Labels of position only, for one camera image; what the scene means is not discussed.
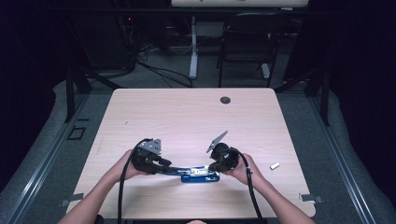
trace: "white desk top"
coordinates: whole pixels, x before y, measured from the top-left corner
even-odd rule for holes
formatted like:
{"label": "white desk top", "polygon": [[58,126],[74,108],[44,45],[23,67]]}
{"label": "white desk top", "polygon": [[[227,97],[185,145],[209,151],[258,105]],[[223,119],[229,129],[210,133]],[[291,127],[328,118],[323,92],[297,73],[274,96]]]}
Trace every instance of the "white desk top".
{"label": "white desk top", "polygon": [[[231,98],[227,105],[222,96]],[[214,138],[250,154],[264,176],[309,216],[311,203],[288,128],[271,89],[129,89],[116,90],[93,142],[75,193],[86,195],[128,148],[144,138],[162,139],[162,157],[173,166],[213,162],[205,151]],[[280,166],[270,170],[276,162]],[[100,214],[117,217],[119,185],[108,194]],[[136,176],[125,182],[123,218],[249,218],[256,217],[248,187],[221,175],[216,183],[183,184],[169,175]],[[264,217],[275,217],[256,192]],[[68,210],[76,205],[71,202]]]}
{"label": "white desk top", "polygon": [[308,0],[172,0],[173,7],[306,7]]}

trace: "chair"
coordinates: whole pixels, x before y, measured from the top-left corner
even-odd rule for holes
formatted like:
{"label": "chair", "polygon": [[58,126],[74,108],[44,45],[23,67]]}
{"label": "chair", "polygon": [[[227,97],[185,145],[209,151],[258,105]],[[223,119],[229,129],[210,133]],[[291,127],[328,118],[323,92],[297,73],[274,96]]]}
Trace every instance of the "chair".
{"label": "chair", "polygon": [[224,23],[219,51],[219,87],[223,77],[223,62],[271,64],[266,87],[270,87],[280,40],[289,20],[281,15],[239,13]]}

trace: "desk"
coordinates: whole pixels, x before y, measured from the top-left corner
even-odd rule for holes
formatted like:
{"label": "desk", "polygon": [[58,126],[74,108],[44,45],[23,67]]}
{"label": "desk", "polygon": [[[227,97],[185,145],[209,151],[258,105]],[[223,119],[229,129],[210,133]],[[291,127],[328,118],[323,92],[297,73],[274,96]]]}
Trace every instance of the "desk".
{"label": "desk", "polygon": [[[306,7],[308,0],[172,0],[172,7],[241,7],[241,11],[253,7]],[[198,52],[196,21],[191,20],[191,65],[190,78],[197,78]],[[264,77],[269,76],[268,65],[262,66]]]}
{"label": "desk", "polygon": [[[228,96],[227,105],[220,101]],[[120,89],[113,93],[75,193],[86,195],[126,149],[144,138],[162,140],[162,156],[173,166],[208,165],[214,138],[253,156],[266,178],[309,216],[308,194],[288,128],[271,89]],[[269,167],[279,162],[275,170]],[[100,214],[117,217],[119,186],[108,194]],[[264,217],[275,213],[256,192]],[[71,202],[68,211],[77,202]],[[132,219],[257,217],[248,187],[220,175],[215,183],[183,184],[179,176],[136,176],[125,182],[122,217]]]}

